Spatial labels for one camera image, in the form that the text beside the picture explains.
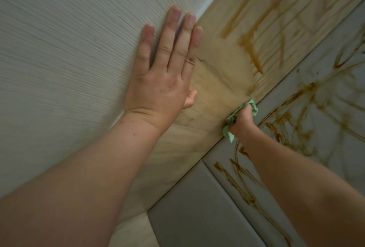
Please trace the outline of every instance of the cleaning cloth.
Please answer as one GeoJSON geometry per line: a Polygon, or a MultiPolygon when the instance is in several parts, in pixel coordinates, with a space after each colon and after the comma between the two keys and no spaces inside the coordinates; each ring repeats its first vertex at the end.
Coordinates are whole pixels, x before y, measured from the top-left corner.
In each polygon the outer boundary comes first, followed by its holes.
{"type": "Polygon", "coordinates": [[[228,116],[228,117],[227,117],[227,119],[226,119],[226,123],[227,123],[227,125],[223,128],[223,135],[224,135],[225,137],[228,137],[228,138],[229,138],[229,140],[230,140],[230,142],[232,142],[232,141],[234,140],[234,135],[233,135],[233,134],[231,134],[231,133],[228,131],[228,128],[229,128],[230,126],[232,126],[233,124],[235,124],[236,119],[237,119],[237,114],[238,114],[238,113],[239,113],[239,112],[240,112],[240,111],[241,111],[244,107],[246,107],[248,104],[250,104],[250,105],[251,105],[251,107],[252,107],[252,115],[253,115],[253,116],[256,116],[258,109],[257,109],[257,107],[256,107],[256,105],[255,105],[254,98],[252,98],[250,101],[248,101],[248,102],[244,102],[242,106],[240,106],[238,109],[236,109],[236,110],[234,111],[234,113],[232,113],[232,114],[231,114],[230,116],[228,116]]]}

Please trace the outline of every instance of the left hand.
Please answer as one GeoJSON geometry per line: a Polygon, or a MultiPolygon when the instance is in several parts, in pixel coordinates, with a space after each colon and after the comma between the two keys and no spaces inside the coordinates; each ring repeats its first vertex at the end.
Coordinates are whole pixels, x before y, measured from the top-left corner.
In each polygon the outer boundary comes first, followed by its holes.
{"type": "Polygon", "coordinates": [[[202,27],[194,27],[195,16],[187,14],[174,46],[181,10],[171,7],[150,69],[154,27],[145,25],[137,59],[125,98],[122,120],[143,120],[163,134],[182,109],[194,104],[196,90],[189,91],[202,27]]]}

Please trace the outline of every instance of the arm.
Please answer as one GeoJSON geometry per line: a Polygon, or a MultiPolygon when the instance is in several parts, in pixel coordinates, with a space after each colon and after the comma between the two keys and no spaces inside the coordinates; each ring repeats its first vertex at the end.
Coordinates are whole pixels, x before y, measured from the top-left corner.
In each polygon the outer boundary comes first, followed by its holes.
{"type": "Polygon", "coordinates": [[[365,242],[365,198],[320,164],[299,155],[253,124],[247,106],[230,129],[285,215],[309,246],[365,242]]]}
{"type": "Polygon", "coordinates": [[[203,30],[188,14],[175,48],[181,11],[167,16],[156,59],[154,28],[143,28],[125,113],[101,139],[0,200],[1,246],[107,246],[123,200],[189,92],[203,30]]]}

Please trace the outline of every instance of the crumpled green cloth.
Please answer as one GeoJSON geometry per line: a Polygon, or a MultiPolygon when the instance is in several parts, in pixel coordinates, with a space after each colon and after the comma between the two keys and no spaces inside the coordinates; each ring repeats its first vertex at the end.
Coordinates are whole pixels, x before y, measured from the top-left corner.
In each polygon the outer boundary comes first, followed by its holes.
{"type": "Polygon", "coordinates": [[[252,98],[250,101],[248,102],[244,102],[242,106],[240,106],[238,109],[236,109],[234,111],[234,113],[232,113],[230,116],[227,117],[226,119],[226,123],[227,125],[223,128],[223,135],[225,137],[228,137],[230,142],[232,142],[234,140],[234,135],[231,134],[229,131],[228,131],[228,128],[230,126],[232,126],[233,124],[235,124],[236,122],[236,119],[237,119],[237,114],[240,112],[240,110],[242,110],[244,107],[246,107],[248,104],[251,105],[252,107],[252,115],[253,116],[256,116],[257,112],[258,112],[258,108],[256,107],[255,105],[255,102],[254,102],[254,98],[252,98]]]}

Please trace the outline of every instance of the white wall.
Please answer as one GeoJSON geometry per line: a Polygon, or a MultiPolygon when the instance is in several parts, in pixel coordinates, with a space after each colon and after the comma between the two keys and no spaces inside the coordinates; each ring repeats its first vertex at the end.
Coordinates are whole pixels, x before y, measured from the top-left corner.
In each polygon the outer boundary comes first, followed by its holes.
{"type": "Polygon", "coordinates": [[[121,113],[139,32],[212,0],[0,0],[0,197],[121,113]]]}

